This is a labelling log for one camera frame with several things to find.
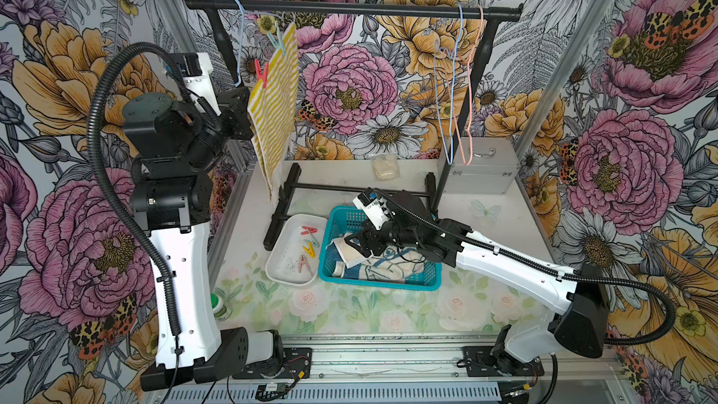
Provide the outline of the yellow striped towel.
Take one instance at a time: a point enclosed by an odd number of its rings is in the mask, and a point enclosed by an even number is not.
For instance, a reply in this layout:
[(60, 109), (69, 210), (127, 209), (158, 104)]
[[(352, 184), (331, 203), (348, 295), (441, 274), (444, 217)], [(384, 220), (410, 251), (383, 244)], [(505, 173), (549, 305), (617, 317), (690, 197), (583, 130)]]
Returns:
[(248, 105), (254, 131), (252, 146), (271, 202), (278, 200), (280, 163), (286, 157), (289, 138), (295, 130), (299, 74), (296, 31), (294, 24), (282, 31), (286, 51), (275, 50), (272, 54), (269, 84), (263, 89), (256, 82)]

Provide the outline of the red clothespin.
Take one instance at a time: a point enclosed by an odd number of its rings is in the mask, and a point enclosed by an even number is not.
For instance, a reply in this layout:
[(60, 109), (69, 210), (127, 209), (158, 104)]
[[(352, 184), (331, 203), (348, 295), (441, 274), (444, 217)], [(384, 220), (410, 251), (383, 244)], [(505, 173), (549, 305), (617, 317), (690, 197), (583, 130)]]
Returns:
[(302, 226), (301, 229), (302, 229), (302, 231), (301, 231), (302, 236), (311, 236), (318, 232), (317, 228), (310, 227), (310, 226)]
[(256, 80), (263, 89), (269, 84), (269, 66), (269, 62), (262, 64), (259, 59), (254, 59)]

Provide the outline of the teal plastic basket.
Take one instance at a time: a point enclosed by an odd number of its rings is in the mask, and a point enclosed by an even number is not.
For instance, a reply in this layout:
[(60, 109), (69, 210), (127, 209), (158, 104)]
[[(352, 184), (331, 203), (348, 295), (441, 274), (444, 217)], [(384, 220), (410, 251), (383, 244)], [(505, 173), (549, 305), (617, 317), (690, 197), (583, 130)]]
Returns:
[(319, 276), (335, 284), (433, 292), (441, 286), (441, 265), (431, 263), (409, 249), (399, 251), (390, 246), (383, 256), (364, 259), (350, 267), (344, 261), (334, 240), (362, 228), (366, 215), (349, 206), (331, 211), (323, 236)]

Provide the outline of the blue and beige towel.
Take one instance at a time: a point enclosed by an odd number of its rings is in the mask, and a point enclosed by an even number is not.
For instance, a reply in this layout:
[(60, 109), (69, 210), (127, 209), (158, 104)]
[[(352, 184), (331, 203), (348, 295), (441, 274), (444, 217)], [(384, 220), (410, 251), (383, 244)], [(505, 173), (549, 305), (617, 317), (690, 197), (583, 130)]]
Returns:
[(345, 282), (390, 282), (430, 286), (439, 280), (441, 267), (410, 248), (388, 246), (379, 256), (364, 257), (342, 237), (323, 249), (325, 277)]

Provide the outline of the pink wire hanger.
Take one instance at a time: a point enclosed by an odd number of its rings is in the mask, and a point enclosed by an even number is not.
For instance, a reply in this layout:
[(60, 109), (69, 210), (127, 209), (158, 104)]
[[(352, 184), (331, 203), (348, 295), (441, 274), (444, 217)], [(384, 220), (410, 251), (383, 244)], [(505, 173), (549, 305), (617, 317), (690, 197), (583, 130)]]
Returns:
[(472, 55), (471, 55), (471, 57), (467, 58), (467, 63), (466, 63), (467, 93), (465, 94), (465, 98), (469, 102), (467, 103), (467, 105), (462, 106), (462, 111), (467, 111), (467, 123), (465, 123), (464, 125), (460, 125), (460, 123), (458, 122), (458, 119), (457, 118), (454, 119), (454, 134), (458, 137), (457, 152), (460, 154), (461, 160), (465, 166), (470, 166), (472, 163), (472, 158), (474, 155), (473, 141), (472, 141), (472, 136), (469, 136), (469, 154), (465, 154), (464, 144), (462, 142), (461, 134), (462, 134), (463, 130), (470, 129), (471, 122), (472, 122), (475, 87), (472, 85), (471, 74), (473, 72), (473, 62), (475, 61), (475, 58), (476, 58), (475, 52), (478, 49), (480, 42), (482, 41), (482, 37), (484, 36), (484, 29), (486, 27), (486, 19), (484, 18), (484, 7), (480, 3), (478, 3), (477, 9), (480, 11), (480, 24), (478, 27), (478, 33), (477, 33), (477, 35), (473, 41), (473, 45), (471, 47)]

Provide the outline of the mint clothespin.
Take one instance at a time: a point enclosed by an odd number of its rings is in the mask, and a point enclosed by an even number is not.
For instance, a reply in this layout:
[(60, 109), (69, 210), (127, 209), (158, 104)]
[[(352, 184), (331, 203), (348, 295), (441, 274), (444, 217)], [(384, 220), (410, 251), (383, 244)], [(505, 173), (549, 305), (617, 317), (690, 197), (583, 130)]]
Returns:
[(318, 247), (319, 249), (322, 248), (321, 241), (319, 241), (319, 239), (317, 239), (313, 233), (310, 233), (310, 240), (312, 241), (312, 244), (314, 246)]

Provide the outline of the black clothes rack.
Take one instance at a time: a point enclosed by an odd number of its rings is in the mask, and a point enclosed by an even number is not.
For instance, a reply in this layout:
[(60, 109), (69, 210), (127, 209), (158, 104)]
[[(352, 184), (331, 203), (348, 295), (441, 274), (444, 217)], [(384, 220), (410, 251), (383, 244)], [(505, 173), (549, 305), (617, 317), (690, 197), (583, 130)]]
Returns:
[[(225, 65), (229, 69), (237, 67), (237, 61), (232, 54), (232, 45), (225, 26), (222, 24), (219, 12), (221, 10), (243, 9), (246, 13), (258, 14), (260, 12), (306, 12), (313, 14), (339, 14), (339, 15), (373, 15), (373, 16), (398, 16), (416, 18), (459, 18), (466, 20), (484, 20), (486, 27), (478, 48), (474, 50), (474, 65), (469, 74), (469, 85), (477, 87), (484, 76), (484, 72), (490, 61), (495, 36), (498, 27), (503, 22), (519, 22), (524, 12), (524, 5), (517, 7), (487, 7), (479, 9), (470, 7), (460, 9), (459, 7), (431, 7), (431, 6), (410, 6), (410, 5), (387, 5), (387, 4), (361, 4), (361, 3), (333, 3), (333, 2), (308, 2), (308, 1), (274, 1), (274, 0), (184, 0), (188, 9), (201, 10), (209, 18), (211, 23), (212, 36), (220, 52)], [(300, 180), (302, 168), (293, 163), (287, 174), (287, 178), (280, 187), (279, 203), (270, 218), (269, 229), (265, 235), (263, 246), (266, 250), (274, 249), (285, 223), (290, 218), (289, 209), (297, 189), (307, 189), (325, 192), (342, 192), (359, 194), (363, 191), (361, 187), (343, 185), (303, 183)]]

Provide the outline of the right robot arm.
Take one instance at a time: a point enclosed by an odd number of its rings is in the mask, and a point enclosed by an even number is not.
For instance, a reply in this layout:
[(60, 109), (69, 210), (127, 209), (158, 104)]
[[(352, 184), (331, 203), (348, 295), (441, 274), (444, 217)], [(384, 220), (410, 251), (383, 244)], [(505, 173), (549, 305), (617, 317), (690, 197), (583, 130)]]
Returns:
[(578, 276), (571, 267), (514, 252), (467, 224), (436, 218), (421, 198), (407, 191), (366, 189), (353, 205), (366, 222), (346, 241), (363, 256), (382, 254), (390, 245), (410, 248), (429, 262), (501, 282), (546, 308), (534, 322), (501, 329), (487, 356), (495, 367), (507, 370), (559, 351), (602, 357), (608, 305), (601, 282)]

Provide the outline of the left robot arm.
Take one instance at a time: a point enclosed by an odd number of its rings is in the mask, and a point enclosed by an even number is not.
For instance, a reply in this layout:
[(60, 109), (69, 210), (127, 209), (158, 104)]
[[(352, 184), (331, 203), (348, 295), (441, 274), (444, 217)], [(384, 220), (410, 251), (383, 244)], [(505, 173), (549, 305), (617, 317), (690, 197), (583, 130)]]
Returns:
[(275, 330), (219, 329), (212, 311), (208, 247), (211, 235), (209, 170), (229, 140), (252, 136), (250, 90), (183, 102), (148, 93), (123, 109), (125, 134), (146, 173), (134, 180), (135, 222), (169, 269), (174, 291), (153, 264), (159, 339), (155, 361), (140, 376), (143, 391), (183, 383), (214, 383), (244, 372), (280, 373), (285, 361)]

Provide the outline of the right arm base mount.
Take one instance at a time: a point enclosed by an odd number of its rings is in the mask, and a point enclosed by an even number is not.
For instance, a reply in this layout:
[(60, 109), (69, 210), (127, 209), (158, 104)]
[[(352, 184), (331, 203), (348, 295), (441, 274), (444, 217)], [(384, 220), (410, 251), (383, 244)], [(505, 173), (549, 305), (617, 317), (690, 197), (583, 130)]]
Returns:
[(492, 350), (485, 345), (465, 346), (455, 364), (469, 377), (540, 377), (545, 374), (538, 358), (521, 363), (509, 355), (493, 355)]

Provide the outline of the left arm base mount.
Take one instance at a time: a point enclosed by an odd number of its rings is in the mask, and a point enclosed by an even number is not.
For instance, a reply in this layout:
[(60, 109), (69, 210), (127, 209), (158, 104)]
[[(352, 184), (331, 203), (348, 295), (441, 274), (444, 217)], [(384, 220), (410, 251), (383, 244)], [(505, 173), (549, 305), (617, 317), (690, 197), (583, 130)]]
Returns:
[(235, 380), (288, 380), (298, 378), (301, 372), (303, 379), (310, 377), (312, 371), (313, 350), (310, 347), (285, 348), (280, 360), (272, 359), (268, 365), (251, 364), (242, 372), (233, 375)]

